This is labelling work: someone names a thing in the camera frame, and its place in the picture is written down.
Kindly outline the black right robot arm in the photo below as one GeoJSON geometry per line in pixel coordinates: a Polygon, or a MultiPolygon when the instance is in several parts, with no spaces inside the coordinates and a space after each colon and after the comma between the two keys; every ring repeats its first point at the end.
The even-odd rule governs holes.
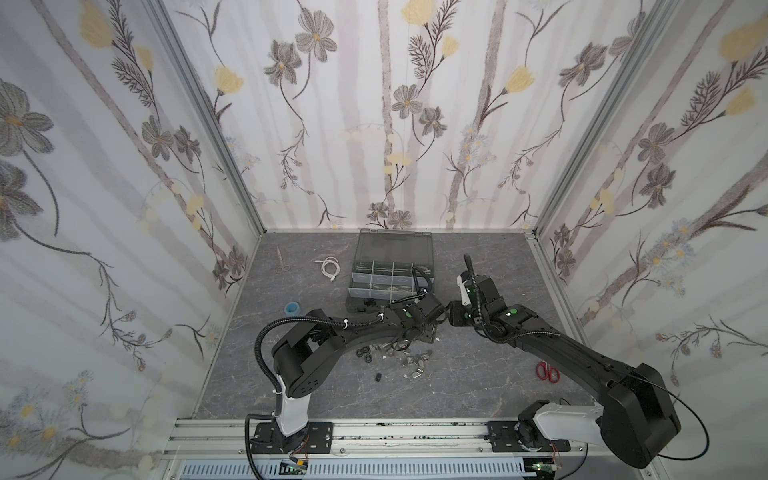
{"type": "Polygon", "coordinates": [[[607,448],[625,464],[642,469],[681,432],[675,410],[680,398],[648,364],[636,367],[602,355],[560,332],[528,307],[507,305],[494,281],[476,274],[464,258],[458,276],[461,298],[450,304],[449,321],[473,327],[489,341],[537,356],[593,399],[591,407],[539,400],[517,417],[513,438],[530,450],[554,441],[607,448]]]}

